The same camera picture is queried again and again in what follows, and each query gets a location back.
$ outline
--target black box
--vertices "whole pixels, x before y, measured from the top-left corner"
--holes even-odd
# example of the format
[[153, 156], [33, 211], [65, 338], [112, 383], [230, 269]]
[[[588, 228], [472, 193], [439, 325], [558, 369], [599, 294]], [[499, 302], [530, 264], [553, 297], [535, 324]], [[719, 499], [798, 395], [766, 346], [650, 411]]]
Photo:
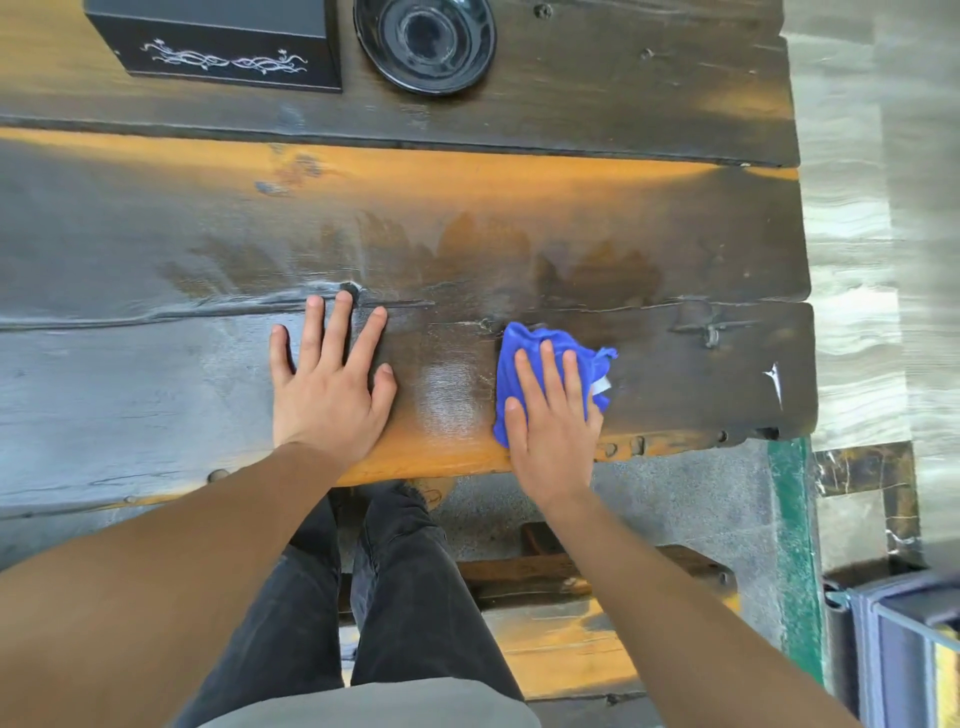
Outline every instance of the black box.
[[84, 0], [134, 76], [343, 90], [336, 0]]

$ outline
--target black bowl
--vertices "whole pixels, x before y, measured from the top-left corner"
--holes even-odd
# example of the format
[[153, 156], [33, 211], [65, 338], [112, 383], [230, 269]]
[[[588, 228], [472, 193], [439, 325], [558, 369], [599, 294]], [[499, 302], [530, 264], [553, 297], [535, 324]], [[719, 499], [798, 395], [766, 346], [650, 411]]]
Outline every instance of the black bowl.
[[487, 0], [355, 0], [353, 25], [380, 73], [430, 96], [477, 83], [496, 48]]

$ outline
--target black jeans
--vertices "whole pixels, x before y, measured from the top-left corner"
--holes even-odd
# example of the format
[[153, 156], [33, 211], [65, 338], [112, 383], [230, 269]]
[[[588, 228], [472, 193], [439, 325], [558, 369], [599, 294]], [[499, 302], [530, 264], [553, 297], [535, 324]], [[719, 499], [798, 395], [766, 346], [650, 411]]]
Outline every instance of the black jeans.
[[[175, 725], [193, 728], [261, 700], [342, 688], [339, 589], [337, 525], [324, 498]], [[372, 499], [350, 607], [360, 629], [352, 685], [459, 677], [523, 699], [415, 489], [397, 483]]]

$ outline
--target wooden table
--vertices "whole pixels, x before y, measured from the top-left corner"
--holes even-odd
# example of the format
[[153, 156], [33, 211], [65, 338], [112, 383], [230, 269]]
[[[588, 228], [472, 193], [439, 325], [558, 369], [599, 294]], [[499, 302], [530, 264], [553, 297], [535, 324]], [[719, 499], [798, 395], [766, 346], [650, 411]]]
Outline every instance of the wooden table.
[[344, 484], [509, 469], [512, 320], [620, 349], [601, 458], [812, 430], [780, 2], [494, 0], [489, 77], [441, 101], [349, 8], [337, 96], [134, 79], [80, 3], [0, 0], [0, 516], [268, 451], [270, 324], [343, 286], [400, 384]]

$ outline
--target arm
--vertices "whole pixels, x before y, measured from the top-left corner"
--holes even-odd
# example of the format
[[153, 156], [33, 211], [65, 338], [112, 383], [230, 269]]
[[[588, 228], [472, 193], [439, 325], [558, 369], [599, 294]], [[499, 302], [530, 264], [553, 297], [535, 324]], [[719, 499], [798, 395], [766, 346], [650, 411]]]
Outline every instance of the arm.
[[377, 309], [343, 365], [350, 296], [326, 335], [307, 300], [294, 375], [270, 341], [274, 441], [264, 460], [0, 574], [0, 715], [16, 725], [162, 725], [223, 652], [307, 513], [372, 448], [396, 384], [367, 376]]
[[590, 491], [603, 416], [584, 414], [577, 360], [564, 383], [550, 342], [541, 390], [516, 358], [527, 416], [506, 403], [516, 477], [593, 586], [671, 728], [854, 728], [859, 723], [680, 568], [641, 541]]

